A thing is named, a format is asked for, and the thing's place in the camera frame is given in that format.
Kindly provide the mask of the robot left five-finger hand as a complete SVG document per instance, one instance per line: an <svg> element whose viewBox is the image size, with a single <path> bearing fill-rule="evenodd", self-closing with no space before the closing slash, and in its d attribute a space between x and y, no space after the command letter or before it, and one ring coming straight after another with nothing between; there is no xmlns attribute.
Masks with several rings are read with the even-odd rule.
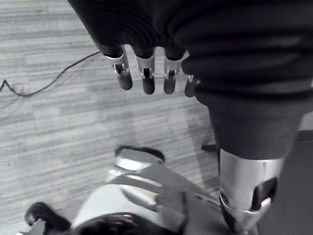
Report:
<svg viewBox="0 0 313 235"><path fill-rule="evenodd" d="M303 116L313 109L310 0L72 0L106 56L163 47L198 80L220 151L223 216L249 231L274 198Z"/></svg>

